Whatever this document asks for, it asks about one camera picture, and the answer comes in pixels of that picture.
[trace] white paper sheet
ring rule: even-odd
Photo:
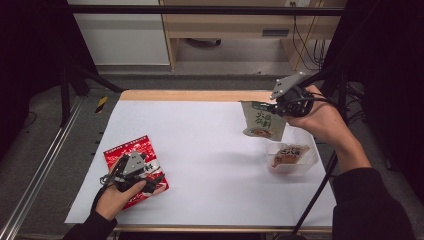
[[[148,135],[170,188],[122,211],[119,224],[141,226],[294,226],[324,177],[321,160],[303,176],[267,169],[266,140],[243,135],[237,102],[119,101],[65,223],[87,218],[103,151]],[[287,126],[283,142],[312,136]],[[303,226],[331,226],[335,199],[327,184]]]

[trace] red packet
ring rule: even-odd
[[[147,178],[151,178],[153,180],[161,175],[164,175],[147,135],[103,152],[108,168],[111,169],[123,154],[129,155],[133,151],[137,151],[139,154],[144,153],[147,155],[144,159],[146,163]],[[168,188],[168,182],[166,181],[166,178],[163,177],[162,180],[156,185],[156,190],[154,190],[153,193],[137,193],[137,195],[130,199],[130,201],[124,206],[123,209],[134,206],[135,204],[146,200],[151,196],[155,196],[167,190]]]

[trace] wooden desk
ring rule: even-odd
[[[289,0],[160,0],[160,5],[284,7],[287,6],[287,1]],[[347,0],[310,0],[309,5],[304,7],[344,7],[346,2]],[[306,43],[311,39],[331,40],[340,17],[298,16],[296,25],[299,34],[294,32],[293,16],[164,14],[162,19],[172,69],[175,69],[180,38],[279,38],[292,70],[298,70],[301,57],[307,57],[299,35]],[[281,35],[270,36],[264,30],[279,30]]]
[[[125,91],[65,221],[80,223],[107,172],[103,151],[148,135],[170,188],[118,215],[118,231],[290,232],[318,188],[321,161],[303,176],[266,168],[266,141],[242,134],[239,100],[266,101],[266,91]],[[287,127],[283,141],[317,151],[312,136]],[[301,232],[330,232],[329,185]]]

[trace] person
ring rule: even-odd
[[[306,89],[315,97],[322,97],[316,86]],[[337,154],[342,174],[333,181],[337,202],[333,210],[333,240],[415,239],[402,205],[390,195],[336,108],[315,101],[307,116],[284,118],[291,126],[303,128],[330,144]],[[115,216],[144,184],[140,182],[124,193],[114,186],[107,188],[93,204],[87,220],[75,225],[64,239],[106,239],[116,226]]]

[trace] clear plastic box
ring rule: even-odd
[[[317,152],[314,151],[315,148],[309,146],[309,151],[307,151],[303,157],[295,164],[279,164],[276,167],[271,165],[272,159],[275,154],[283,148],[291,143],[281,143],[281,142],[272,142],[267,141],[267,165],[268,169],[272,173],[276,174],[293,174],[293,175],[303,175],[305,174],[314,164],[318,162],[319,156]]]

